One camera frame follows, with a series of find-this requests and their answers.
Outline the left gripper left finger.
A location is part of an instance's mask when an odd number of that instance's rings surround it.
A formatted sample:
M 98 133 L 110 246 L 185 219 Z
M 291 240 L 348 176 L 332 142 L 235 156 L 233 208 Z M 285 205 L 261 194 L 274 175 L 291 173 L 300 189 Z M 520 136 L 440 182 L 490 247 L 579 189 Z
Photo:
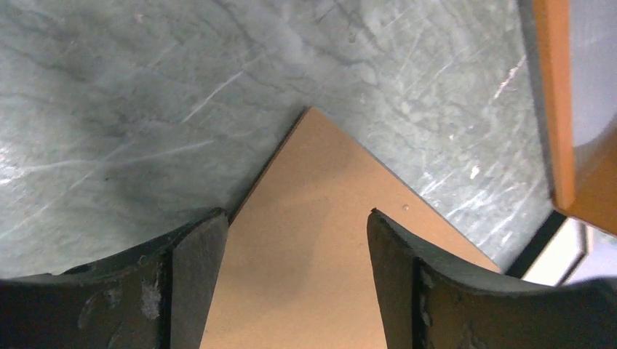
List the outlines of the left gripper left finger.
M 216 208 L 64 273 L 1 280 L 3 348 L 199 348 L 228 236 Z

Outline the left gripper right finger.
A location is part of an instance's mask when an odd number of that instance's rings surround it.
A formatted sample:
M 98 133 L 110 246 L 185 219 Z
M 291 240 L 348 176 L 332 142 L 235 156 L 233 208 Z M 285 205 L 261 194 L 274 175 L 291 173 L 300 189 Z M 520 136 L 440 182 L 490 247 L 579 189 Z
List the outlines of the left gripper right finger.
M 367 219 L 389 348 L 614 348 L 616 280 L 544 286 L 467 262 L 381 211 Z

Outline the picture frame black and wood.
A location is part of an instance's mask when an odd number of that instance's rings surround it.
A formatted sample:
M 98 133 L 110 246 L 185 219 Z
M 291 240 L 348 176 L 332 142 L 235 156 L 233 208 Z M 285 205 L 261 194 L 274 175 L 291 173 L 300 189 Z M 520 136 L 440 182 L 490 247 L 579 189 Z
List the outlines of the picture frame black and wood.
M 591 251 L 589 227 L 553 211 L 504 274 L 534 284 L 562 286 Z

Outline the brown backing board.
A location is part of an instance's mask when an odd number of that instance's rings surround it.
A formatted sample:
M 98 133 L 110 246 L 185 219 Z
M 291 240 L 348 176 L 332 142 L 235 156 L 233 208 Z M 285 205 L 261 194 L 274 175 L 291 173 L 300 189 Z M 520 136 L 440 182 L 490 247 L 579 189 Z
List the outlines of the brown backing board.
M 464 260 L 497 268 L 309 108 L 234 215 L 202 347 L 386 347 L 367 245 L 372 209 Z

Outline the orange wooden shelf rack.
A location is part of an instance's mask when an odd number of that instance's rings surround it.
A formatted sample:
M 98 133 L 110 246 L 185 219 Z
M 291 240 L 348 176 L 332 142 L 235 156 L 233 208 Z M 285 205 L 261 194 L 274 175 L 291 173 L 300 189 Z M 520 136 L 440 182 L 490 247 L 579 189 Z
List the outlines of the orange wooden shelf rack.
M 553 202 L 616 234 L 616 2 L 534 1 Z

